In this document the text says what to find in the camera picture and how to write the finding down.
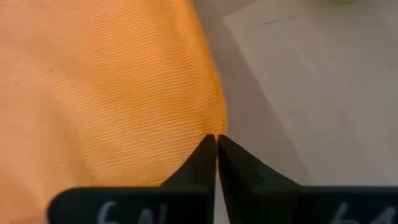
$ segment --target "orange fabric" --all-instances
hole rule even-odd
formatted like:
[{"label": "orange fabric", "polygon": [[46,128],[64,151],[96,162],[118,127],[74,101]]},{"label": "orange fabric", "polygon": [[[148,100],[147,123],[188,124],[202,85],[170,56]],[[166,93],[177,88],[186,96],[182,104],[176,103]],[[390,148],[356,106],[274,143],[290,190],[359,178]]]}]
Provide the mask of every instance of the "orange fabric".
[{"label": "orange fabric", "polygon": [[74,186],[159,185],[225,107],[189,0],[0,1],[0,223]]}]

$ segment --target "ribbed texture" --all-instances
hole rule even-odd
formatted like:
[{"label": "ribbed texture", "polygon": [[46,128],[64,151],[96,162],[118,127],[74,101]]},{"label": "ribbed texture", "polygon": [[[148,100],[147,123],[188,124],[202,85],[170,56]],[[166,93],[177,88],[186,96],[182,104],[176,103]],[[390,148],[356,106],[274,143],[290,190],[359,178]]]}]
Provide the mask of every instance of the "ribbed texture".
[{"label": "ribbed texture", "polygon": [[0,1],[0,105],[0,223],[74,186],[159,185],[226,125],[187,0]]}]

